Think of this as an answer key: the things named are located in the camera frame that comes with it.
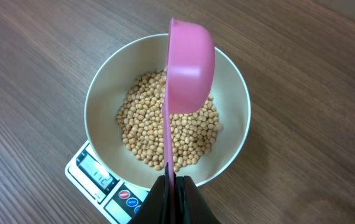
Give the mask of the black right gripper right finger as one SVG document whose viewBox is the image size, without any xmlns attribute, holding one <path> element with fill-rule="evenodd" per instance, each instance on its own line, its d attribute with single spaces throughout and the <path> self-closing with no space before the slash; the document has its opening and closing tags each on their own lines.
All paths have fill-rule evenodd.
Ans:
<svg viewBox="0 0 355 224">
<path fill-rule="evenodd" d="M 220 224 L 192 178 L 175 178 L 175 223 Z"/>
</svg>

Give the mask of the pink plastic measuring scoop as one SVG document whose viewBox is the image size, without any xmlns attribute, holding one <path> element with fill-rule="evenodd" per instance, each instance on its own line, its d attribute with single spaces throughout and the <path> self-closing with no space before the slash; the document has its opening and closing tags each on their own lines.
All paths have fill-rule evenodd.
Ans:
<svg viewBox="0 0 355 224">
<path fill-rule="evenodd" d="M 205 103 L 213 82 L 215 49 L 201 25 L 172 19 L 168 32 L 167 76 L 163 103 L 165 176 L 168 177 L 170 223 L 175 223 L 171 114 L 189 114 Z"/>
</svg>

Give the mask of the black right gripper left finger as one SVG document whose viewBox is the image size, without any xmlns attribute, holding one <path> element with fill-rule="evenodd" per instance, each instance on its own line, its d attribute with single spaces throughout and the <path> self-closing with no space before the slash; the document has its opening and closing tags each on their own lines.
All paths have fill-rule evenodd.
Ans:
<svg viewBox="0 0 355 224">
<path fill-rule="evenodd" d="M 168 223 L 168 166 L 155 181 L 138 212 L 128 224 Z"/>
</svg>

